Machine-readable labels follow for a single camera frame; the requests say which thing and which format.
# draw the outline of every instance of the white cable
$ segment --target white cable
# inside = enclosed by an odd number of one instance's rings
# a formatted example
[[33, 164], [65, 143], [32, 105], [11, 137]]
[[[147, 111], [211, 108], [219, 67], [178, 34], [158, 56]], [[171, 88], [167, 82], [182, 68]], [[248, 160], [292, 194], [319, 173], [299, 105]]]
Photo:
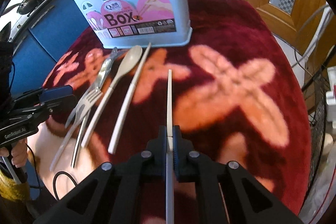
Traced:
[[[297, 36], [296, 36], [296, 39], [295, 39], [295, 42], [300, 34], [300, 32], [302, 32], [302, 30], [307, 26], [308, 23], [310, 23], [313, 18], [322, 10], [324, 10], [326, 7], [330, 7], [329, 4], [325, 4], [323, 6], [321, 6], [320, 8], [318, 8], [307, 20], [306, 22], [302, 25], [302, 27], [299, 29], [299, 31], [297, 32]], [[326, 25], [328, 25], [329, 21], [331, 20], [332, 17], [329, 17], [328, 18], [328, 22]], [[316, 44], [318, 43], [318, 40], [320, 39], [320, 37], [322, 36], [323, 32], [320, 32], [320, 35], [318, 36], [317, 40], [315, 43], [313, 43], [312, 45], [310, 45], [310, 47], [306, 50], [306, 52], [303, 54], [303, 56], [297, 61], [295, 62], [293, 65], [292, 65], [292, 68], [294, 68], [298, 63], [300, 63], [303, 59], [306, 58], [306, 56], [308, 55], [308, 53], [310, 52], [310, 50], [316, 46]]]

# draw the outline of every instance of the product label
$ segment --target product label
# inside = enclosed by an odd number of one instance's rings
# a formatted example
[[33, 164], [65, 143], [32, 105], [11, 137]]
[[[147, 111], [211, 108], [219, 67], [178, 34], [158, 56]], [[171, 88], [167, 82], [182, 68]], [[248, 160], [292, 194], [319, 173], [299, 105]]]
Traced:
[[124, 0], [107, 0], [97, 11], [87, 13], [99, 38], [176, 32], [169, 0], [139, 0], [136, 8]]

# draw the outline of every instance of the wire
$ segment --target wire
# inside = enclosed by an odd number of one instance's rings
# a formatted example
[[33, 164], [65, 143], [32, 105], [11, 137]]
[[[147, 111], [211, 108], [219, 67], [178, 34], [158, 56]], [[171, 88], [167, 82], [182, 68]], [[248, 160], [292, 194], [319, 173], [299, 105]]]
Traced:
[[[295, 42], [300, 34], [300, 32], [302, 32], [302, 30], [307, 26], [308, 23], [310, 23], [312, 21], [312, 19], [322, 10], [324, 10], [326, 7], [330, 7], [329, 4], [325, 4], [323, 6], [321, 6], [320, 8], [318, 8], [307, 20], [306, 22], [301, 26], [301, 28], [299, 29], [299, 31], [297, 32], [296, 34], [296, 39], [295, 39]], [[300, 60], [298, 60], [296, 63], [294, 63], [292, 65], [292, 68], [294, 68], [297, 64], [299, 64], [303, 59], [306, 58], [306, 56], [308, 55], [308, 53], [310, 52], [310, 50], [316, 46], [317, 44], [317, 41], [315, 43], [313, 43], [312, 45], [310, 45], [310, 47], [306, 50], [306, 52], [303, 54], [303, 56], [300, 58]]]
[[13, 85], [13, 82], [14, 82], [14, 76], [15, 76], [15, 64], [14, 64], [13, 61], [12, 61], [12, 65], [13, 65], [13, 77], [12, 77], [12, 81], [11, 81], [10, 86], [9, 86], [9, 90], [11, 90], [11, 88], [12, 88], [12, 85]]
[[39, 180], [39, 175], [37, 174], [37, 169], [36, 169], [36, 159], [35, 159], [35, 155], [34, 152], [32, 151], [32, 149], [29, 147], [29, 145], [26, 144], [26, 146], [28, 147], [28, 149], [30, 150], [32, 156], [33, 156], [33, 161], [34, 161], [34, 168], [35, 168], [35, 174], [36, 174], [36, 179], [37, 179], [37, 184], [38, 186], [30, 186], [31, 188], [36, 188], [39, 189], [39, 194], [41, 194], [41, 184], [40, 184], [40, 180]]
[[57, 172], [56, 175], [54, 176], [53, 181], [52, 181], [52, 187], [54, 189], [54, 194], [55, 194], [55, 198], [56, 198], [57, 201], [59, 201], [59, 198], [58, 198], [57, 190], [56, 190], [56, 180], [59, 177], [59, 175], [66, 175], [69, 179], [71, 179], [71, 181], [73, 182], [73, 184], [75, 186], [78, 185], [77, 182], [75, 181], [75, 179], [69, 173], [67, 173], [65, 171], [59, 171], [59, 172]]

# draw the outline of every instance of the spoon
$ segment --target spoon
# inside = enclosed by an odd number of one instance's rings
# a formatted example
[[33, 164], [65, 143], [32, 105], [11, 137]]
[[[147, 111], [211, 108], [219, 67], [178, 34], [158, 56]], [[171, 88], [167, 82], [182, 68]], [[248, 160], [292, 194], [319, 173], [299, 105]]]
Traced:
[[82, 147], [85, 148], [89, 140], [91, 138], [92, 132], [97, 125], [97, 122], [103, 113], [104, 108], [107, 105], [108, 100], [110, 99], [112, 92], [114, 91], [117, 83], [119, 80], [126, 74], [128, 74], [139, 62], [140, 57], [142, 55], [142, 48], [141, 46], [134, 46], [132, 47], [127, 54], [125, 55], [123, 61], [121, 61], [120, 66], [118, 68], [117, 74], [115, 75], [114, 79], [112, 80], [109, 88], [107, 89], [104, 97], [102, 98], [99, 106], [97, 107], [96, 112], [94, 113], [92, 120], [85, 132], [85, 135], [82, 140]]

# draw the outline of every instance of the screw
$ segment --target screw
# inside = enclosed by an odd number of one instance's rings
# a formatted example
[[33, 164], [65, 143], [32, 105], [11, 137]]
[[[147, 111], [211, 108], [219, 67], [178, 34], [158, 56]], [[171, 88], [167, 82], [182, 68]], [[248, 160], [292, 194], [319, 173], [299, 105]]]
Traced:
[[101, 165], [101, 168], [104, 170], [104, 171], [107, 171], [107, 170], [110, 170], [112, 168], [112, 164], [110, 162], [105, 162]]
[[197, 158], [199, 155], [200, 154], [197, 151], [190, 151], [189, 152], [189, 156], [192, 157], [192, 158]]
[[239, 167], [239, 163], [236, 162], [236, 161], [231, 161], [231, 162], [229, 162], [229, 167], [231, 169], [237, 169]]
[[149, 158], [151, 155], [152, 155], [152, 152], [147, 151], [147, 150], [141, 152], [141, 157], [143, 158]]

